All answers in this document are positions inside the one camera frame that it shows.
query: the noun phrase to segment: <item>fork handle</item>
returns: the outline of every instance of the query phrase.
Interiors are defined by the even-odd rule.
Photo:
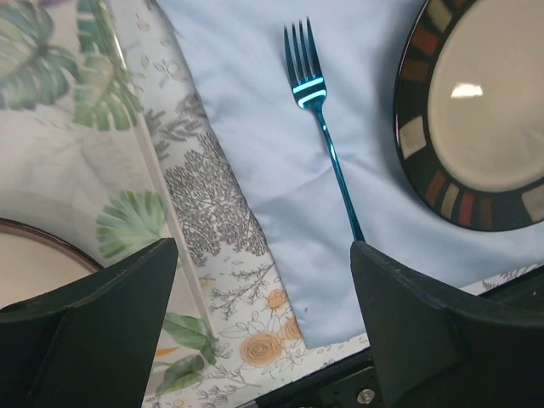
[[[338,185],[340,186],[340,191],[342,191],[343,203],[346,206],[348,211],[349,223],[351,225],[351,232],[354,235],[356,241],[365,241],[363,232],[360,229],[359,221],[357,220],[357,215],[355,214],[354,205],[349,198],[348,186],[346,185],[346,180],[343,178],[342,168],[340,167],[340,161],[338,161],[337,152],[334,149],[334,144],[332,143],[331,135],[329,134],[329,128],[326,125],[325,118],[323,117],[323,111],[321,109],[316,110],[315,117],[317,122],[320,124],[321,133],[325,138],[326,147],[329,150],[329,156],[331,157],[332,167],[334,168],[334,173],[337,176]]]

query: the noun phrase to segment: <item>fork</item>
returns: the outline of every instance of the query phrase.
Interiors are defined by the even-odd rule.
[[[323,103],[326,99],[325,78],[321,73],[320,61],[317,58],[317,50],[315,49],[314,34],[309,19],[306,19],[306,30],[308,32],[308,47],[304,37],[303,22],[299,21],[298,30],[300,41],[297,39],[297,28],[292,25],[292,42],[289,41],[289,33],[287,27],[284,28],[285,49],[287,73],[289,82],[291,83],[292,95],[295,102],[302,109],[311,111],[317,122],[320,124],[320,130],[325,138],[326,147],[329,150],[332,167],[337,176],[338,185],[342,191],[343,202],[348,211],[349,223],[351,232],[356,241],[364,241],[365,237],[359,226],[357,215],[355,214],[354,206],[349,198],[348,187],[342,175],[340,162],[338,161],[337,152],[334,149],[329,128],[326,125],[323,117]],[[292,57],[292,50],[295,54],[295,59]]]

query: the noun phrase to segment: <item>fork head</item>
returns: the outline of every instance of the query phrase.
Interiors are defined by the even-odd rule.
[[[325,79],[321,74],[317,58],[314,35],[309,19],[306,19],[307,36],[304,35],[303,22],[292,25],[292,40],[289,40],[287,27],[284,29],[287,74],[291,83],[292,95],[303,109],[320,109],[326,98]]]

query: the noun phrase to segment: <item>green leaf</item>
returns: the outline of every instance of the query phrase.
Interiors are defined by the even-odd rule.
[[[200,355],[190,355],[176,361],[164,373],[161,385],[156,389],[157,395],[179,391],[202,379],[198,371],[204,368],[204,360]]]
[[[150,191],[122,191],[96,220],[96,238],[104,258],[125,258],[162,238],[164,201]]]
[[[100,131],[127,130],[141,110],[117,48],[107,10],[97,0],[79,0],[77,27],[85,61],[74,93],[74,122]]]
[[[204,320],[166,313],[162,328],[177,344],[200,351],[210,365],[217,362],[213,345],[218,339],[210,332]]]
[[[66,74],[78,79],[75,57],[49,44],[54,23],[28,1],[0,5],[0,109],[33,110],[65,96]]]

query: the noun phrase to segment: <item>leaf print tray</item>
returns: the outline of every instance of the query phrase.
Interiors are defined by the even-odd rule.
[[[176,372],[213,364],[207,306],[104,3],[0,2],[0,134],[0,217],[56,235],[104,266],[159,238],[176,240],[156,369],[172,372],[165,349]]]

